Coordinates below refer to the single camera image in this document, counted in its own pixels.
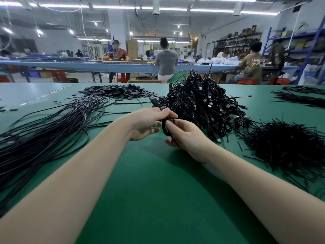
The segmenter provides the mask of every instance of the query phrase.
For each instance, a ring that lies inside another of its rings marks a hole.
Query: blue shelving rack
[[[313,43],[312,43],[312,46],[310,48],[307,48],[307,49],[301,49],[301,50],[290,50],[290,53],[302,53],[302,52],[305,52],[307,53],[307,56],[306,56],[306,59],[303,63],[303,65],[301,67],[299,67],[299,74],[298,74],[298,77],[297,79],[295,80],[295,85],[298,84],[300,78],[301,78],[301,75],[303,74],[303,71],[306,67],[306,65],[308,64],[308,60],[311,56],[311,54],[313,53],[313,50],[314,50],[314,47],[315,47],[315,44],[319,38],[319,36],[321,35],[325,35],[325,29],[323,28],[324,27],[324,24],[325,24],[325,16],[323,17],[323,20],[322,22],[320,23],[319,25],[319,28],[317,29],[317,31],[314,31],[314,32],[307,32],[307,33],[300,33],[300,34],[296,34],[296,35],[293,35],[293,39],[296,39],[296,38],[306,38],[306,37],[314,37],[313,39]],[[267,39],[266,39],[266,43],[264,45],[264,49],[263,49],[263,53],[262,55],[264,55],[265,53],[270,53],[270,50],[266,50],[268,48],[267,44],[269,41],[282,41],[282,40],[288,40],[291,38],[291,35],[289,36],[285,36],[285,37],[270,37],[270,34],[271,32],[283,32],[283,30],[272,30],[272,27],[270,27],[270,30],[268,31],[268,35],[267,35]],[[321,61],[321,65],[323,65],[325,62],[325,56],[323,56],[323,59]],[[320,85],[325,79],[325,70],[323,71],[321,77],[320,77],[320,80],[318,82],[318,85]]]

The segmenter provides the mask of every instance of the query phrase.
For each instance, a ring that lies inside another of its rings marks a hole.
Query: green workbench
[[[64,101],[64,98],[72,97],[72,94],[85,87],[104,85],[104,83],[60,84],[60,88],[57,87],[58,89],[52,90],[50,94],[44,94],[46,89],[42,92],[38,91],[39,88],[54,87],[53,84],[56,83],[26,84],[25,90],[33,91],[34,95],[33,99],[29,98],[24,102],[17,100],[20,95],[17,87],[22,87],[21,84],[23,83],[0,85],[0,98],[1,92],[6,92],[7,96],[15,98],[15,103],[19,103],[19,111],[0,113],[1,132],[25,114],[55,106],[54,100]],[[159,93],[160,96],[168,93],[167,84],[137,85]],[[325,132],[324,109],[294,103],[269,102],[275,100],[274,94],[270,92],[281,89],[281,86],[222,85],[222,87],[226,89],[228,96],[252,96],[239,98],[238,102],[248,107],[247,116],[253,120],[261,119],[266,122],[272,118],[282,119],[284,114],[284,120],[287,122],[316,126],[319,131]],[[134,111],[140,108],[141,104],[125,104],[109,106],[106,110]],[[114,120],[119,116],[105,114],[99,122]],[[101,130],[102,128],[90,129],[91,139]],[[164,143],[165,139],[165,135],[160,132],[141,141],[128,142],[77,244],[276,243],[227,183],[209,173],[185,151],[168,147]],[[244,150],[247,146],[233,132],[229,134],[229,145],[225,138],[222,140],[220,145],[239,157],[251,155],[250,151]],[[11,202],[11,207],[70,157],[43,166]],[[249,158],[244,159],[272,173],[263,163]]]

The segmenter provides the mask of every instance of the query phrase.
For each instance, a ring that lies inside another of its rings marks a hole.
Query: red shirt
[[[114,56],[113,56],[113,53],[110,53],[108,56],[111,57],[111,58],[114,57]],[[124,59],[124,60],[125,60],[125,57],[127,57],[127,52],[126,52],[126,50],[120,48],[120,49],[119,49],[119,52],[116,54],[115,57],[118,58],[119,60],[121,60],[121,59]]]

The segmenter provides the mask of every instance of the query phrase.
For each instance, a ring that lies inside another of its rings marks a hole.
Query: gray t-shirt
[[[155,63],[160,65],[160,75],[174,74],[175,66],[178,64],[178,54],[172,50],[162,51],[157,55]]]

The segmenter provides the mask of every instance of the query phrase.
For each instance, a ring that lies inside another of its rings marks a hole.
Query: hand
[[[179,146],[187,151],[191,157],[200,163],[208,162],[208,154],[211,149],[218,147],[211,140],[209,140],[204,133],[194,124],[185,120],[175,119],[175,124],[171,121],[166,121],[166,127]],[[165,143],[172,147],[178,147],[168,137]]]
[[[141,140],[150,134],[158,133],[160,128],[160,120],[166,117],[178,118],[178,116],[169,108],[160,110],[160,108],[144,108],[134,111],[130,114],[120,117],[118,120],[125,123],[126,127],[130,127],[130,140]]]

